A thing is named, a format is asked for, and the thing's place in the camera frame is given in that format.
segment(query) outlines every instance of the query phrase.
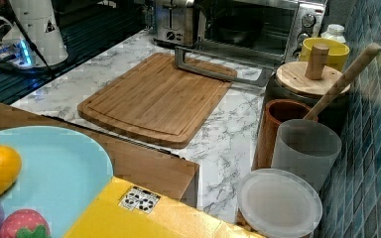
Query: wall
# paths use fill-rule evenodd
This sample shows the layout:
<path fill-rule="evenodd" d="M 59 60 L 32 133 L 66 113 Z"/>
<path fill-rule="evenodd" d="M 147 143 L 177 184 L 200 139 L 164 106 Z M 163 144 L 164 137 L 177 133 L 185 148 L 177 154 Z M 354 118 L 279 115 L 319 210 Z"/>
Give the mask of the wall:
<path fill-rule="evenodd" d="M 347 20 L 349 60 L 381 45 L 381 0 L 356 0 Z M 381 237 L 381 54 L 351 87 L 341 154 L 322 188 L 319 237 Z"/>
<path fill-rule="evenodd" d="M 329 24 L 345 26 L 352 5 L 356 0 L 327 0 L 325 18 L 322 22 L 322 32 L 325 32 Z"/>

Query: yellow cup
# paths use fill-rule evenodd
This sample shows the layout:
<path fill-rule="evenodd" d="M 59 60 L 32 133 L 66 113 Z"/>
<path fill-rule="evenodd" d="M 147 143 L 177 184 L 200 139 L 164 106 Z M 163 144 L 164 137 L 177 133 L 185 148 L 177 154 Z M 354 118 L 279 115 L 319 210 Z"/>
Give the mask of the yellow cup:
<path fill-rule="evenodd" d="M 349 47 L 343 43 L 324 39 L 324 38 L 307 38 L 303 41 L 302 52 L 300 53 L 299 61 L 309 61 L 311 56 L 312 46 L 314 44 L 325 44 L 329 47 L 326 65 L 342 71 L 342 68 L 349 54 Z"/>

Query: wooden spatula handle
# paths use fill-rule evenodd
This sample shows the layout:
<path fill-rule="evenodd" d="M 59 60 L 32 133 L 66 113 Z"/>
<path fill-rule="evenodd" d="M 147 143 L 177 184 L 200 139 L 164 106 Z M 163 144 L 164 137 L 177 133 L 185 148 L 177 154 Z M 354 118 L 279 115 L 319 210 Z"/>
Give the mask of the wooden spatula handle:
<path fill-rule="evenodd" d="M 360 56 L 349 66 L 342 76 L 333 84 L 329 91 L 320 99 L 304 119 L 313 120 L 339 93 L 348 86 L 358 74 L 379 55 L 381 47 L 375 43 L 369 44 Z"/>
<path fill-rule="evenodd" d="M 312 46 L 311 56 L 309 57 L 305 77 L 311 80 L 321 79 L 328 53 L 329 47 L 325 44 L 314 44 Z"/>

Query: light blue plate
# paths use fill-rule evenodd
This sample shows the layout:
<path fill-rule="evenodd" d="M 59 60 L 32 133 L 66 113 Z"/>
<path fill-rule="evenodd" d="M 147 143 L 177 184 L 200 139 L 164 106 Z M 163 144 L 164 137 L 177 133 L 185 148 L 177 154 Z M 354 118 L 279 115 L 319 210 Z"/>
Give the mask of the light blue plate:
<path fill-rule="evenodd" d="M 91 138 L 59 127 L 0 131 L 0 145 L 14 148 L 22 168 L 0 200 L 5 216 L 21 208 L 39 211 L 53 238 L 69 230 L 113 176 L 110 159 Z"/>

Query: yellow box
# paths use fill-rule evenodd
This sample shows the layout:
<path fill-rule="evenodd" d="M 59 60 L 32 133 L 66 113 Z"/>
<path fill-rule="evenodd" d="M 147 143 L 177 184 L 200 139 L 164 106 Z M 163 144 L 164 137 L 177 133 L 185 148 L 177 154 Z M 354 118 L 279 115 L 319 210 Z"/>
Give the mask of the yellow box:
<path fill-rule="evenodd" d="M 200 210 L 113 178 L 67 231 L 65 238 L 262 237 Z"/>

